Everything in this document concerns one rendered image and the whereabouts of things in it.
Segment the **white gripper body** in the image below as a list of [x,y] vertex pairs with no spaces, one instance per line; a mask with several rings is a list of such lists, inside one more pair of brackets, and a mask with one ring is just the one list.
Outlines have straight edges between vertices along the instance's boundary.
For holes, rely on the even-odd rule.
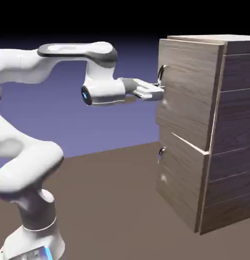
[[159,85],[145,82],[140,79],[134,79],[136,89],[133,94],[144,101],[158,101],[164,97],[164,89]]

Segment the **small wooden cabinet door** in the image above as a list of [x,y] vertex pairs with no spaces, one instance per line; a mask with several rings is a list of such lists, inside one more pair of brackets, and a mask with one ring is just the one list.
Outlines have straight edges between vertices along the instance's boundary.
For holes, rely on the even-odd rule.
[[166,150],[157,164],[156,189],[186,225],[198,232],[209,152],[163,126],[159,145]]

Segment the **large wooden cabinet door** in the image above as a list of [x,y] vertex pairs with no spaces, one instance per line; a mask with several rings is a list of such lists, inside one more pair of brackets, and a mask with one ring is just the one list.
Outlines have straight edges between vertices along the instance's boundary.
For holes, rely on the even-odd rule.
[[164,98],[156,122],[203,151],[210,147],[224,44],[161,39]]

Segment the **light wood cabinet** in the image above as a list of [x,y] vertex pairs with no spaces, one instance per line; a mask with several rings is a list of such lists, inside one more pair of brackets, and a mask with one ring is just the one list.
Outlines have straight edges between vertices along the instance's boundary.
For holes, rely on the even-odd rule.
[[205,234],[250,218],[250,36],[165,39],[224,44],[197,232]]

